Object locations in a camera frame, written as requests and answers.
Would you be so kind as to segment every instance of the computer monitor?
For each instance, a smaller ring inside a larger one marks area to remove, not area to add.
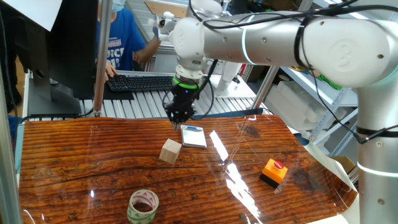
[[[98,0],[64,0],[50,32],[25,19],[33,72],[29,115],[80,114],[75,96],[93,98],[97,12]]]

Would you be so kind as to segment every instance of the red button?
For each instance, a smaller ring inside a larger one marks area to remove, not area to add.
[[[276,166],[276,168],[278,169],[283,169],[285,167],[285,165],[281,162],[281,161],[275,161],[274,165]]]

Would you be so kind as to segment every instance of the monitor stand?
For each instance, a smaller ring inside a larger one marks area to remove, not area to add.
[[[81,113],[78,98],[73,97],[73,90],[62,85],[50,84],[46,86],[47,94],[41,94],[43,88],[35,85],[34,79],[29,79],[28,115],[57,115],[74,116]]]

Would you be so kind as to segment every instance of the black base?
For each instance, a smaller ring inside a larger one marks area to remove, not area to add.
[[[73,91],[60,83],[51,85],[52,100],[40,96],[35,91],[33,79],[29,79],[28,115],[79,115],[81,113],[78,98]]]
[[[269,184],[271,187],[273,188],[278,188],[279,184],[272,180],[271,178],[269,178],[268,176],[264,175],[263,173],[260,176],[260,180],[264,181],[265,183]]]

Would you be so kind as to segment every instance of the hand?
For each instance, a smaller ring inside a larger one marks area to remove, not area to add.
[[[105,81],[107,82],[109,80],[108,75],[113,78],[115,75],[119,75],[116,69],[108,62],[106,62],[106,67],[105,67]]]

